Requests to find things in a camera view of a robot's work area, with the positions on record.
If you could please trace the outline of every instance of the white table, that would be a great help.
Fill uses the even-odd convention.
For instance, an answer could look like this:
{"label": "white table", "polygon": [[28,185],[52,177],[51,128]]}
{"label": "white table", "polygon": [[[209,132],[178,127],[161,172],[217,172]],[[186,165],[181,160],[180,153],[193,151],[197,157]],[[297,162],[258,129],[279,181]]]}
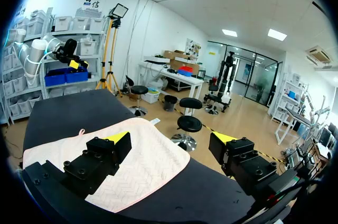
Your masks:
{"label": "white table", "polygon": [[[275,131],[275,136],[277,138],[277,144],[280,145],[281,142],[284,140],[285,136],[287,135],[287,133],[289,132],[291,126],[293,125],[294,121],[298,121],[301,124],[310,127],[311,123],[308,119],[306,119],[305,117],[300,116],[298,113],[294,112],[293,110],[290,110],[288,108],[286,108],[287,114],[285,114],[284,119],[282,119],[279,123],[279,126],[277,128],[277,130]],[[281,126],[283,125],[284,122],[286,122],[288,117],[291,117],[291,121],[289,122],[289,125],[287,126],[286,130],[282,130]],[[279,138],[278,132],[284,132],[282,137]]]}
{"label": "white table", "polygon": [[[157,77],[159,74],[161,74],[161,75],[164,75],[166,77],[169,77],[169,78],[172,78],[174,80],[178,80],[180,82],[183,82],[185,84],[190,85],[189,97],[193,97],[193,98],[196,98],[196,99],[199,98],[200,93],[201,93],[201,89],[202,89],[202,84],[204,83],[203,80],[168,72],[167,69],[163,68],[163,65],[161,65],[161,64],[153,64],[153,63],[150,63],[150,62],[142,61],[138,65],[140,67],[139,75],[143,75],[144,79],[146,79],[145,82],[144,82],[144,85],[147,85],[149,73],[152,73],[151,75],[154,76],[154,77]],[[187,109],[185,109],[184,114],[188,116],[188,115],[192,115],[193,112],[190,111],[190,109],[187,108]]]}

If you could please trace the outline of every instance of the black bucket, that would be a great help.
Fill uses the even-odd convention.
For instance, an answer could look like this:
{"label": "black bucket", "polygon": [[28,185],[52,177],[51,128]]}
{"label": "black bucket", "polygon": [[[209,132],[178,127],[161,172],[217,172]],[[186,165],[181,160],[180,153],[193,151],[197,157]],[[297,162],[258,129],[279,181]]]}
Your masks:
{"label": "black bucket", "polygon": [[176,103],[177,103],[177,97],[167,95],[164,97],[163,109],[166,111],[174,111]]}

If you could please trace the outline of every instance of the yellow tripod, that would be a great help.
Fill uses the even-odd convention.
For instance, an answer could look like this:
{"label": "yellow tripod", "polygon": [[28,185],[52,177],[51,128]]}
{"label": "yellow tripod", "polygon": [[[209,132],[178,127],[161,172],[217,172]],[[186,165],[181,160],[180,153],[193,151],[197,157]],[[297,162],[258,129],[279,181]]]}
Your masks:
{"label": "yellow tripod", "polygon": [[[100,82],[97,84],[95,89],[99,89],[100,86],[102,86],[102,89],[107,88],[109,90],[109,92],[112,92],[111,90],[111,79],[113,78],[114,82],[115,82],[115,86],[120,94],[120,96],[122,97],[122,93],[121,90],[118,87],[117,81],[115,79],[114,73],[112,71],[112,61],[114,58],[114,51],[115,51],[115,43],[116,43],[116,34],[117,34],[117,29],[120,26],[120,19],[119,18],[111,18],[109,21],[109,26],[108,26],[108,33],[107,33],[107,37],[106,37],[106,44],[105,44],[105,52],[104,52],[104,58],[103,58],[103,62],[102,62],[102,77],[100,79]],[[106,74],[106,57],[107,57],[107,47],[108,47],[108,41],[109,41],[109,35],[110,35],[110,30],[112,28],[114,29],[114,36],[112,39],[112,46],[111,46],[111,54],[110,54],[110,61],[108,61],[109,63],[109,71],[107,72],[107,76],[105,77]]]}

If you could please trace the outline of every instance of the white towel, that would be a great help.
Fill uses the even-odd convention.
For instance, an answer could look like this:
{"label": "white towel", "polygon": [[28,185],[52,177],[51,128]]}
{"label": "white towel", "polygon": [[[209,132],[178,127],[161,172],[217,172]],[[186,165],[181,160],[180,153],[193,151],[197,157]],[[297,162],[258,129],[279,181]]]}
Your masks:
{"label": "white towel", "polygon": [[94,195],[86,200],[111,212],[119,212],[152,194],[177,174],[190,160],[189,154],[171,142],[154,125],[142,118],[131,118],[97,132],[64,138],[28,149],[23,168],[49,160],[62,172],[64,161],[73,161],[87,149],[94,137],[105,138],[130,132],[132,150],[114,176],[107,176]]}

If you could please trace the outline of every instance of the wooden floor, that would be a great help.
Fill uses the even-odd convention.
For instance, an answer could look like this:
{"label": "wooden floor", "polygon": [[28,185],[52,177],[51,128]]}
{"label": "wooden floor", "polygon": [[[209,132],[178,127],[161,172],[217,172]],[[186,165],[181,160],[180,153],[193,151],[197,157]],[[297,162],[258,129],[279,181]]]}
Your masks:
{"label": "wooden floor", "polygon": [[[189,89],[181,90],[181,92],[169,89],[167,92],[179,98],[187,97],[189,95]],[[203,84],[199,99],[203,100],[204,94],[207,92],[208,85],[205,83]],[[231,98],[231,105],[226,109],[225,113],[219,112],[218,115],[213,116],[206,113],[204,109],[200,109],[195,111],[194,116],[203,124],[219,133],[237,138],[246,137],[255,143],[255,149],[275,158],[280,158],[280,151],[289,147],[294,138],[286,136],[282,144],[278,146],[274,134],[278,127],[278,123],[271,121],[270,116],[267,114],[267,107],[236,94],[232,94]],[[136,102],[129,100],[129,97],[127,96],[123,96],[122,98],[118,97],[118,99],[126,107],[136,105]],[[141,101],[141,106],[148,109],[148,114],[144,116],[145,119],[152,120],[154,118],[159,118],[161,120],[155,126],[166,137],[171,138],[174,134],[181,132],[181,130],[177,130],[177,120],[181,116],[180,113],[176,111],[172,113],[165,111],[163,109],[163,104],[160,101],[154,104]],[[27,119],[16,122],[15,125],[11,125],[9,128],[6,128],[6,126],[2,127],[3,134],[5,134],[7,141],[19,147],[18,149],[11,144],[7,144],[11,153],[16,157],[22,156],[23,138],[26,126]],[[191,134],[198,145],[196,150],[190,152],[190,154],[200,163],[222,173],[220,165],[208,150],[210,133],[211,132],[208,129],[202,127],[201,131]],[[19,161],[20,160],[18,159],[12,158],[12,162],[15,164],[18,164]]]}

